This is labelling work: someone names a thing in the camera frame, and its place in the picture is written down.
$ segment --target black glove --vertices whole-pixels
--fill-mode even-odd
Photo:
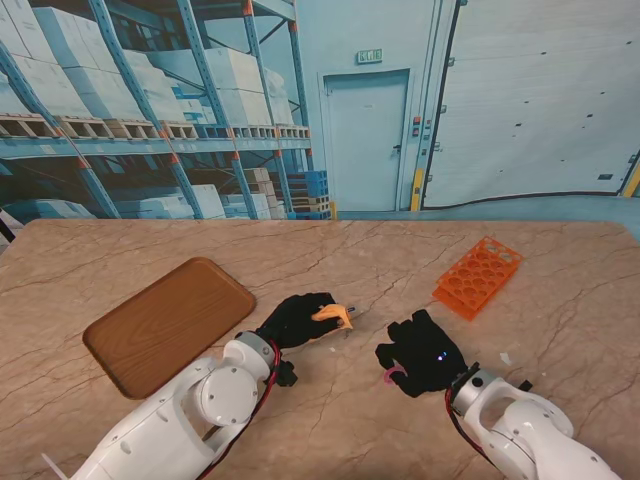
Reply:
[[[329,293],[294,295],[278,305],[256,333],[266,340],[273,340],[280,349],[303,345],[342,325],[339,317],[323,321],[311,319],[311,315],[334,303]]]
[[[426,310],[418,310],[412,317],[413,321],[389,325],[387,332],[394,343],[378,345],[376,356],[386,370],[396,363],[404,368],[406,375],[393,372],[390,378],[415,398],[451,386],[459,374],[467,371],[467,365],[456,344]]]

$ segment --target door frame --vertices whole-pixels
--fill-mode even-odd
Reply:
[[[387,72],[407,72],[407,92],[405,95],[404,105],[404,124],[402,128],[402,140],[400,142],[400,159],[398,164],[398,175],[396,177],[396,199],[393,212],[400,210],[400,198],[402,195],[402,178],[404,177],[404,171],[406,168],[407,159],[407,141],[409,139],[409,129],[411,128],[411,104],[413,101],[414,92],[414,72],[411,67],[408,66],[387,66],[380,68],[379,66],[372,66],[370,68],[354,67],[349,69],[324,71],[318,72],[318,92],[320,94],[320,118],[322,120],[322,148],[324,150],[324,158],[327,168],[327,176],[329,177],[329,188],[331,192],[335,191],[336,182],[334,176],[334,158],[333,158],[333,141],[331,138],[331,114],[329,108],[329,96],[326,94],[325,81],[326,77],[336,77],[340,75],[367,75],[376,73]]]

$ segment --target pink object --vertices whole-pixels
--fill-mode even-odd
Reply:
[[[395,385],[395,382],[391,379],[391,374],[396,372],[402,372],[405,375],[407,374],[407,371],[402,367],[402,365],[396,365],[384,372],[384,383],[387,385]]]

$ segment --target metal shelving rack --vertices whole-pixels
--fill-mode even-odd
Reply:
[[[234,130],[227,121],[227,116],[218,93],[213,77],[210,74],[207,57],[204,49],[210,45],[211,39],[206,35],[204,21],[219,18],[244,19],[244,26],[250,46],[250,54],[256,57],[260,79],[265,92],[265,100],[272,125],[275,125],[271,101],[268,94],[265,68],[260,49],[261,40],[258,38],[255,25],[255,16],[270,15],[277,16],[282,22],[277,28],[288,24],[292,46],[293,64],[295,78],[298,89],[300,103],[300,114],[302,126],[308,127],[307,102],[302,80],[302,65],[300,60],[300,49],[298,43],[298,29],[296,23],[295,8],[292,4],[284,0],[130,0],[125,3],[121,0],[85,0],[84,5],[79,1],[69,2],[74,8],[86,9],[86,2],[93,12],[95,21],[98,23],[102,36],[107,44],[111,55],[120,71],[127,87],[136,100],[140,111],[144,117],[151,122],[158,130],[160,138],[157,139],[71,139],[60,128],[53,115],[47,111],[45,106],[39,101],[34,91],[29,86],[27,80],[22,75],[8,50],[0,41],[0,67],[7,73],[12,85],[24,104],[33,112],[42,115],[45,120],[60,135],[59,138],[26,138],[9,137],[0,139],[0,158],[5,160],[18,160],[33,157],[77,157],[77,167],[80,177],[85,187],[96,200],[105,214],[110,218],[120,218],[120,215],[104,188],[100,179],[91,168],[86,157],[88,156],[118,156],[118,155],[168,155],[169,167],[176,178],[178,186],[182,190],[185,199],[189,202],[194,211],[195,218],[203,218],[202,210],[198,199],[194,193],[193,186],[185,172],[181,159],[183,153],[215,153],[227,152],[224,155],[230,163],[240,185],[244,201],[247,205],[249,217],[256,219],[257,214],[251,197],[249,185],[244,176],[240,160],[242,151],[267,151],[271,152],[274,158],[285,207],[288,212],[293,211],[291,196],[287,184],[287,174],[282,159],[283,150],[302,150],[307,158],[307,166],[313,169],[311,157],[310,138],[281,138],[279,129],[276,128],[275,138],[240,138],[234,135]],[[181,140],[170,138],[164,130],[161,122],[153,112],[144,90],[140,86],[136,76],[127,62],[122,45],[116,34],[112,16],[124,18],[133,24],[153,25],[159,31],[164,31],[171,37],[171,43],[175,48],[180,48],[179,42],[175,40],[177,32],[184,29],[188,39],[189,47],[202,78],[204,91],[208,97],[214,114],[218,120],[217,127],[226,129],[226,138],[206,138],[196,140]]]

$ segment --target warehouse shelf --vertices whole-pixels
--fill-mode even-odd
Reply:
[[[31,0],[32,6],[47,7],[58,6],[53,0]],[[133,67],[127,59],[121,41],[126,43],[128,49],[136,48],[136,42],[145,38],[128,38],[130,32],[143,29],[153,29],[166,40],[165,47],[172,50],[191,49],[197,70],[201,77],[202,96],[208,100],[217,119],[217,127],[229,128],[227,112],[220,100],[215,79],[212,76],[210,61],[207,58],[206,49],[211,48],[214,39],[209,37],[204,25],[205,20],[220,18],[243,18],[245,33],[250,46],[250,54],[255,58],[264,101],[267,106],[271,125],[276,125],[272,110],[272,99],[267,85],[267,69],[264,67],[260,44],[274,33],[277,28],[287,24],[291,39],[291,54],[294,64],[295,81],[298,89],[299,109],[302,125],[308,127],[306,96],[302,83],[302,66],[298,44],[298,33],[295,18],[295,8],[292,1],[287,0],[69,0],[65,2],[63,9],[68,13],[80,15],[85,18],[93,18],[100,30],[104,44],[106,45],[117,71],[126,84],[127,89],[135,100],[139,112],[146,119],[147,124],[155,128],[160,138],[155,139],[89,139],[89,138],[65,138],[60,123],[57,121],[38,96],[32,90],[28,80],[21,73],[15,60],[9,54],[5,46],[0,42],[0,66],[7,73],[9,81],[22,99],[27,108],[42,115],[42,117],[54,128],[59,138],[45,137],[4,137],[0,138],[0,158],[19,161],[28,158],[52,158],[55,157],[79,157],[77,163],[80,176],[83,178],[86,189],[109,217],[118,218],[118,210],[109,197],[107,190],[100,183],[99,178],[91,168],[90,163],[84,157],[94,156],[127,156],[168,154],[170,155],[169,168],[173,173],[179,188],[194,211],[195,218],[203,218],[199,200],[194,192],[194,187],[183,166],[181,154],[191,153],[216,153],[230,152],[230,163],[236,174],[236,179],[241,187],[243,197],[247,204],[247,210],[251,218],[255,216],[255,206],[251,197],[247,180],[243,174],[243,168],[239,152],[242,151],[270,151],[271,159],[275,163],[278,176],[283,183],[283,196],[288,211],[292,211],[292,203],[287,187],[287,172],[283,162],[283,150],[302,150],[307,158],[307,168],[313,168],[311,156],[311,140],[308,128],[292,129],[291,135],[275,135],[274,138],[247,138],[232,135],[232,138],[172,138],[171,131],[167,130],[164,122],[156,116],[154,108],[138,80]],[[256,25],[256,16],[276,16],[282,19],[280,24],[272,29],[263,39],[259,39]],[[123,21],[128,25],[135,25],[134,29],[124,29]],[[148,47],[157,50],[157,46]],[[240,129],[251,130],[249,126],[240,126]]]

